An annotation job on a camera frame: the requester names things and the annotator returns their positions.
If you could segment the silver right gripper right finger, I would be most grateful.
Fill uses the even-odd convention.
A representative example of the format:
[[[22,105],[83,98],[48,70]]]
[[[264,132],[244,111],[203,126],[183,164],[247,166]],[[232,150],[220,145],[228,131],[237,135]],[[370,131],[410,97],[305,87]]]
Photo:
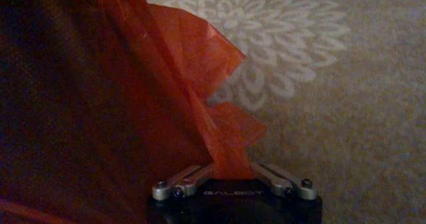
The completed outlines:
[[[305,201],[317,199],[317,192],[311,179],[301,179],[273,163],[251,162],[249,166],[253,177],[269,187],[273,195],[287,199],[299,198]]]

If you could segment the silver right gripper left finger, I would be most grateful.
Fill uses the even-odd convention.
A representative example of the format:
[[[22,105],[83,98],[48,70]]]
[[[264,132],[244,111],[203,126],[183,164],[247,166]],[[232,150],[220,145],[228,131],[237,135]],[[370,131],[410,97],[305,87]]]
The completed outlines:
[[[152,198],[165,201],[171,197],[187,198],[196,194],[199,187],[213,178],[215,164],[201,167],[189,166],[167,180],[161,180],[152,186]]]

